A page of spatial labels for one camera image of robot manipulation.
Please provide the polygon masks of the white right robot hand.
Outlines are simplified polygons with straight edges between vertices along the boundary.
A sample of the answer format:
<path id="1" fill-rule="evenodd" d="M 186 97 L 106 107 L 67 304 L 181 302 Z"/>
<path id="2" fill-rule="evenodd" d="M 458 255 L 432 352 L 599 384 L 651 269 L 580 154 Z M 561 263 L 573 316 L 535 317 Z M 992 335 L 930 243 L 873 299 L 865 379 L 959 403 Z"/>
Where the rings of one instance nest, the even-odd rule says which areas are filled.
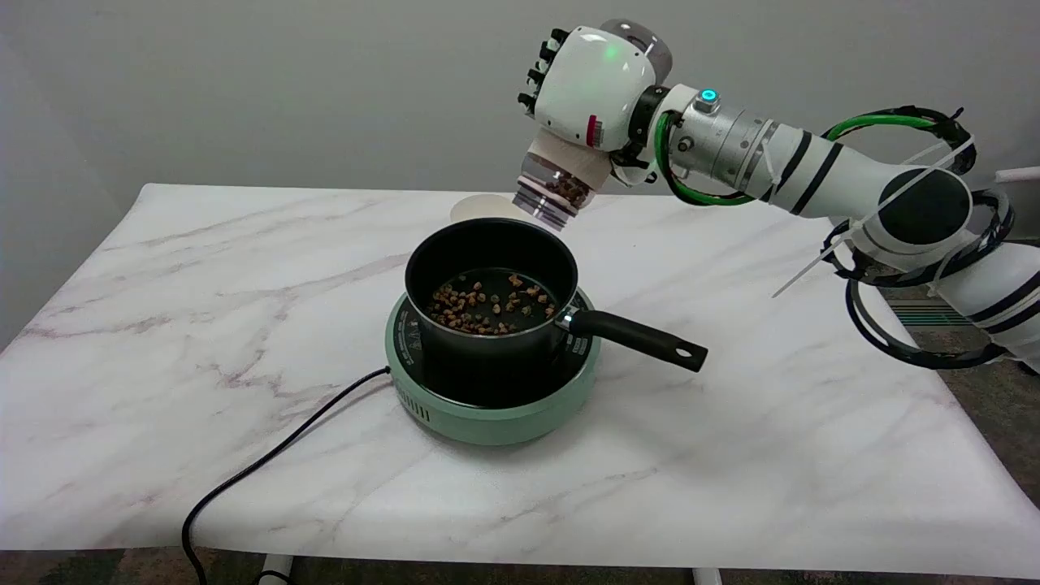
<path id="1" fill-rule="evenodd" d="M 650 123 L 673 65 L 665 41 L 631 19 L 556 28 L 517 101 L 543 130 L 605 156 L 617 180 L 654 181 Z"/>

